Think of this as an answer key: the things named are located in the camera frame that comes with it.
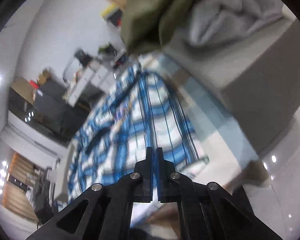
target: checkered blanket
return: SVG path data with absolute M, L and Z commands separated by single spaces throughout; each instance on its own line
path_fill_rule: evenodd
M 129 67 L 76 133 L 68 174 L 69 202 L 94 183 L 133 172 L 146 147 L 162 147 L 177 171 L 209 162 L 173 90 L 156 73 Z

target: gray garment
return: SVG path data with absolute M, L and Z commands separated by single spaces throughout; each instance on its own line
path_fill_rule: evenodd
M 193 47 L 245 38 L 282 17 L 281 0 L 201 0 L 177 35 Z

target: gray sofa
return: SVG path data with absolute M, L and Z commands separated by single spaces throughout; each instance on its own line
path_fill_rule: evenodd
M 288 125 L 300 105 L 297 19 L 283 18 L 215 49 L 194 49 L 175 36 L 164 52 L 221 101 L 257 152 Z

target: olive green cloth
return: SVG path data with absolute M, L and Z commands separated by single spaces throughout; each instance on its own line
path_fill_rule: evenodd
M 121 37 L 128 54 L 144 54 L 169 43 L 197 0 L 127 0 Z

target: white floor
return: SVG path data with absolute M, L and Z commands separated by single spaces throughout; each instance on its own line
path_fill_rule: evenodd
M 280 140 L 263 158 L 271 186 L 244 189 L 255 215 L 284 240 L 294 240 L 300 237 L 300 108 Z

